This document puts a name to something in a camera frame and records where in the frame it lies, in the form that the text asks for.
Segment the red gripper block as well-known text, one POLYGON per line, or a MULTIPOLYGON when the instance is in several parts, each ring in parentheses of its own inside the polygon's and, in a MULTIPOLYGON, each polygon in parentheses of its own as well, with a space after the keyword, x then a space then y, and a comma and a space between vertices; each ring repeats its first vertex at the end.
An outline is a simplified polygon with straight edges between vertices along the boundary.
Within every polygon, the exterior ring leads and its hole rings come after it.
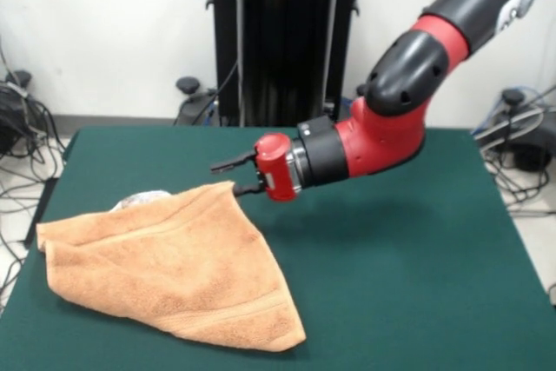
MULTIPOLYGON (((283 133, 270 133, 262 136, 255 149, 242 153, 225 162, 210 166, 211 173, 222 173, 255 161, 257 171, 265 182, 264 190, 268 197, 276 202, 290 202, 297 196, 299 180, 294 173, 288 155, 292 149, 292 141, 283 133)), ((234 195, 259 194, 263 186, 258 184, 240 185, 235 183, 232 188, 234 195)))

